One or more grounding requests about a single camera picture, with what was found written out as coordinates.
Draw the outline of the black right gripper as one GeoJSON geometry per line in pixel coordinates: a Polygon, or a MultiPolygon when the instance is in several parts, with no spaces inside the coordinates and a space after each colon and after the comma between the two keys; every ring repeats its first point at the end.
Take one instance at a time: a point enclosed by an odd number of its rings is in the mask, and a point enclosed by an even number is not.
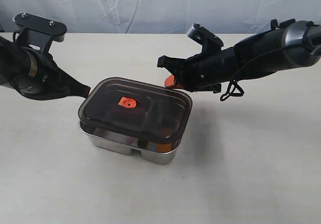
{"type": "Polygon", "coordinates": [[[164,55],[157,61],[158,68],[164,68],[171,74],[165,79],[165,88],[189,92],[220,93],[222,83],[230,81],[240,66],[233,47],[213,55],[196,54],[187,59],[164,55]]]}

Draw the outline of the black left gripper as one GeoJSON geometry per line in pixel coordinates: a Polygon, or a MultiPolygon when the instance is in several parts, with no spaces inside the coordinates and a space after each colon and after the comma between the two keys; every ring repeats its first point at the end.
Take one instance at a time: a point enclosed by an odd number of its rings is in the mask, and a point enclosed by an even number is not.
{"type": "Polygon", "coordinates": [[[58,67],[53,56],[42,55],[37,50],[14,50],[12,60],[11,87],[31,100],[54,100],[69,96],[87,98],[90,87],[58,67]]]}

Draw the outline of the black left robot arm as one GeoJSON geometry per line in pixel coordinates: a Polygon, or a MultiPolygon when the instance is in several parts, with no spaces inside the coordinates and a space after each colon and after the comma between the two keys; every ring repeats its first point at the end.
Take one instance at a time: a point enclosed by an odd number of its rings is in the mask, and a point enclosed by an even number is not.
{"type": "Polygon", "coordinates": [[[90,87],[58,67],[50,53],[19,46],[1,37],[1,86],[31,100],[87,98],[90,87]]]}

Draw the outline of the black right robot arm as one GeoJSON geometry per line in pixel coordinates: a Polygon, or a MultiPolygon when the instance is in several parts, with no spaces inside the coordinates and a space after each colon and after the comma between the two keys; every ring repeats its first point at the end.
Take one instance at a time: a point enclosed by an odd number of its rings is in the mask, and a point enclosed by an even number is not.
{"type": "Polygon", "coordinates": [[[238,84],[241,80],[310,67],[320,60],[320,25],[312,21],[290,19],[279,23],[273,19],[268,31],[229,48],[224,48],[223,41],[200,24],[193,24],[187,35],[202,50],[186,59],[159,57],[157,67],[171,73],[165,84],[167,88],[220,93],[222,83],[227,82],[222,99],[243,96],[238,84]]]}

